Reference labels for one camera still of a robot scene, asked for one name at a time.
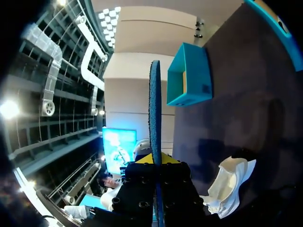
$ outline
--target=person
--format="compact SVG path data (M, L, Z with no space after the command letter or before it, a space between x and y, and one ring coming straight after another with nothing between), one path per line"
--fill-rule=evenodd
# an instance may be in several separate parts
M99 173L97 182L102 188L107 188L106 193L100 198L102 206L112 211L112 199L117 196L122 186L122 178L114 180L108 173Z
M65 206L62 209L65 213L67 213L71 218L74 219L87 219L92 218L95 214L95 211L92 207L89 206Z

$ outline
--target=teal object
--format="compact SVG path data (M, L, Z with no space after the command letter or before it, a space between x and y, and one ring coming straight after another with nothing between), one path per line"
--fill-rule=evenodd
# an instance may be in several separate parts
M100 197L94 196L94 195L89 195L89 194L86 194L84 196L84 198L82 199L79 206L82 206L82 205L89 206L89 207L98 207L103 210L108 209L101 204Z
M186 92L183 93L183 72ZM206 50L183 43L168 69L167 105L187 106L213 97Z
M244 2L246 2L257 13L259 13L272 27L272 29L284 45L285 49L287 50L293 62L295 70L303 70L303 56L293 36L290 33L286 33L283 28L281 28L281 26L261 6L259 6L253 0L244 0Z

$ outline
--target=white wall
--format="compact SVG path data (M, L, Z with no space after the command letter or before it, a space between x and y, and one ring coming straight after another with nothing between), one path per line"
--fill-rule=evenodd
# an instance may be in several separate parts
M160 60L162 87L162 151L171 154L175 108L166 105L167 70L173 57L149 53L114 53L104 74L107 127L137 130L149 138L148 101L151 62Z
M115 52L175 56L183 42L193 43L196 16L176 10L123 7L115 35Z
M173 56L151 53L114 53L104 72L104 79L148 79L153 60L160 61L161 80L167 80L167 70Z

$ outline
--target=white cloth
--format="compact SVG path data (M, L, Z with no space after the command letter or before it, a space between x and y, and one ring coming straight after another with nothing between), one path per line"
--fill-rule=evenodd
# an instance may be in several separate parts
M63 211L75 219L86 219L87 213L85 206L65 206Z
M209 196L200 197L209 212L224 218L233 213L240 204L239 188L252 174L256 160L227 158L219 165L219 173L208 189Z

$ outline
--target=ceiling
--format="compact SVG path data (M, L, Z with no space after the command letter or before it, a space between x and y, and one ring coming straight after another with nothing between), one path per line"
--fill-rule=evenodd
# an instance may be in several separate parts
M221 26L243 0L91 0L94 11L117 6L154 6L201 17L206 24Z

